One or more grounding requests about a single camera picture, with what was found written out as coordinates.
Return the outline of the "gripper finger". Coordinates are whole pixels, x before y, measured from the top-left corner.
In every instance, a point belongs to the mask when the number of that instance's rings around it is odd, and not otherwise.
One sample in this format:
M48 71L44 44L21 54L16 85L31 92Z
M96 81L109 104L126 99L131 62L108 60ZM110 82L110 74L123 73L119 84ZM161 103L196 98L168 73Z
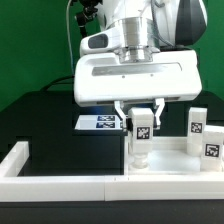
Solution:
M126 115L123 112L123 107L124 107L124 103L122 101L115 101L114 102L115 112L122 122L122 128L124 130L126 130L127 129L127 122L126 122Z
M154 127L159 128L161 126L160 116L165 107L165 100L163 98L157 98L153 102L154 113Z

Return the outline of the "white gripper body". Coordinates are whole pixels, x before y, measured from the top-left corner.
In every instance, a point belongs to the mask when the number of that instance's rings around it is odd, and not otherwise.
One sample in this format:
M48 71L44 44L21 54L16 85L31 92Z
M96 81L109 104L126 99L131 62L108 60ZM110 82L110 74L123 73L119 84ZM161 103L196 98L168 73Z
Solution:
M155 53L151 62L124 63L114 53L83 56L76 65L74 97L82 107L162 98L189 101L202 90L193 50Z

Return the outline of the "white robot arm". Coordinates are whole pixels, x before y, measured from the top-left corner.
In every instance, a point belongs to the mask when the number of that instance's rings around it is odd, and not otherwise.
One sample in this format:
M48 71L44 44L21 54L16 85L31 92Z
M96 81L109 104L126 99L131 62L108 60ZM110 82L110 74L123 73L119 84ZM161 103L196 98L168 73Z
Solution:
M80 26L97 19L100 31L80 43L74 96L81 106L112 104L127 127L123 106L152 102L156 116L170 101L202 90L190 48L207 27L202 0L80 0Z

